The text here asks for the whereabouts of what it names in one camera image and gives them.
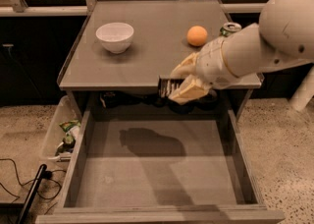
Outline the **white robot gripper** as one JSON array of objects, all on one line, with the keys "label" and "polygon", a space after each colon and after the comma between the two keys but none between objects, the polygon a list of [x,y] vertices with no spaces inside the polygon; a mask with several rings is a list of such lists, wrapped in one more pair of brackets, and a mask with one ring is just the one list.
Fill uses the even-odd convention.
[{"label": "white robot gripper", "polygon": [[223,42],[224,38],[218,37],[206,43],[199,53],[189,54],[177,65],[170,78],[185,79],[170,93],[170,100],[183,105],[207,95],[212,87],[225,89],[240,82],[240,78],[235,76],[224,62]]}]

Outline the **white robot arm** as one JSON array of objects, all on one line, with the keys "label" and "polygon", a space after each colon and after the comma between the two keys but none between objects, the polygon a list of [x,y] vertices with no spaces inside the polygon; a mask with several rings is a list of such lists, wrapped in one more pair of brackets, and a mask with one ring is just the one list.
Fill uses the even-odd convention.
[{"label": "white robot arm", "polygon": [[172,71],[183,82],[169,98],[186,104],[248,75],[314,61],[314,0],[269,0],[259,21],[206,43]]}]

